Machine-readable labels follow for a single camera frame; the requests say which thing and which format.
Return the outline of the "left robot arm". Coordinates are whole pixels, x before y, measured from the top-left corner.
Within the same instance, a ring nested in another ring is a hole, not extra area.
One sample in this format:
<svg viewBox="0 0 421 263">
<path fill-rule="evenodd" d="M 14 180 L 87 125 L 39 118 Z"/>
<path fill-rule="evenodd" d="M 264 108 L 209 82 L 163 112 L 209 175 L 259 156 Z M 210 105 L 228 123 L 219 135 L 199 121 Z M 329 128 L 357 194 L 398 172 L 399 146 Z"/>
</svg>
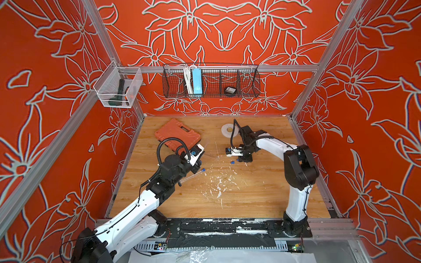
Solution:
<svg viewBox="0 0 421 263">
<path fill-rule="evenodd" d="M 167 218 L 158 211 L 189 172 L 201 168 L 205 148 L 188 147 L 175 137 L 157 147 L 157 171 L 141 184 L 138 197 L 115 217 L 94 230 L 84 229 L 74 240 L 72 263 L 116 263 L 141 241 L 165 231 Z"/>
</svg>

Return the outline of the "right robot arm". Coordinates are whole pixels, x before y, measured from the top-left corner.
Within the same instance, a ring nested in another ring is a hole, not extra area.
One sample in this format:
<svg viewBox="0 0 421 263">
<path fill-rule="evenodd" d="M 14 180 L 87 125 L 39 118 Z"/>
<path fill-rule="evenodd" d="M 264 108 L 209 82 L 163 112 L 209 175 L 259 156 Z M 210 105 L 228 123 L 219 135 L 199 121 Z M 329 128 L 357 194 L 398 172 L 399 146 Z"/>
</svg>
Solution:
<svg viewBox="0 0 421 263">
<path fill-rule="evenodd" d="M 289 198 L 282 231 L 288 237 L 296 237 L 307 227 L 310 193 L 320 176 L 309 146 L 289 144 L 264 130 L 253 131 L 249 126 L 241 127 L 237 120 L 233 121 L 232 133 L 235 131 L 239 132 L 242 144 L 235 147 L 234 136 L 231 135 L 230 147 L 226 149 L 228 157 L 235 156 L 239 162 L 251 163 L 254 153 L 265 150 L 284 162 Z"/>
</svg>

